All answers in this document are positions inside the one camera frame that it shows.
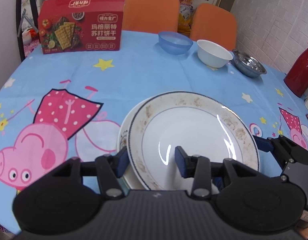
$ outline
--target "red box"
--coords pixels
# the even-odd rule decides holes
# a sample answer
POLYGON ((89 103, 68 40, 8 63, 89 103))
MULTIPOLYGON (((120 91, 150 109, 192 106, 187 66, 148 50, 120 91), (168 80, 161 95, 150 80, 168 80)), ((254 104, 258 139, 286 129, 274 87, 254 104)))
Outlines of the red box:
POLYGON ((119 50, 125 0, 45 0, 38 17, 44 54, 119 50))

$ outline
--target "lemon slice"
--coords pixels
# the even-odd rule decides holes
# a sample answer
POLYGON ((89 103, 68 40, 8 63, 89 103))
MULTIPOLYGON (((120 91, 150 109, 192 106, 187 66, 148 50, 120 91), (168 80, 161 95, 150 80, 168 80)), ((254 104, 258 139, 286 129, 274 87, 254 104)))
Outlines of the lemon slice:
POLYGON ((49 43, 48 43, 48 48, 49 49, 52 49, 52 48, 54 48, 55 47, 55 41, 49 41, 49 43))

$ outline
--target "white tile wall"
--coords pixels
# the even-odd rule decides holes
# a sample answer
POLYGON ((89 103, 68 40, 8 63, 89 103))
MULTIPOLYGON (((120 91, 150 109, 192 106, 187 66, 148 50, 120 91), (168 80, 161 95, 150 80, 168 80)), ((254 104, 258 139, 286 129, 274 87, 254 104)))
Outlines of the white tile wall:
POLYGON ((308 48, 308 0, 235 0, 237 48, 287 73, 308 48))

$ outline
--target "stacked plate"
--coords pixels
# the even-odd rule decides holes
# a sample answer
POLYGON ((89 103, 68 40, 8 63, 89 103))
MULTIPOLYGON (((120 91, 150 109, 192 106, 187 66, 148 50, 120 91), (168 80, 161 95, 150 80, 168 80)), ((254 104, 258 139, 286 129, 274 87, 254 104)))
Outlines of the stacked plate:
POLYGON ((193 178, 181 177, 176 146, 211 162, 232 158, 260 167, 256 143, 242 120, 220 102, 192 92, 167 92, 140 102, 121 125, 118 150, 125 145, 130 166, 123 178, 132 189, 190 191, 193 178))

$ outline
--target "chair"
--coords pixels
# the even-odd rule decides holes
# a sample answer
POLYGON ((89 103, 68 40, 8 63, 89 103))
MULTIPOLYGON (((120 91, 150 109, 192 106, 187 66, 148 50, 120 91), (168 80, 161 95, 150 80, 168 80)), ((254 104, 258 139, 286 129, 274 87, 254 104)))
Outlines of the chair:
POLYGON ((237 23, 233 14, 208 3, 197 7, 191 26, 191 40, 209 40, 232 50, 236 45, 236 35, 237 23))
POLYGON ((179 0, 125 0, 123 30, 177 32, 179 0))

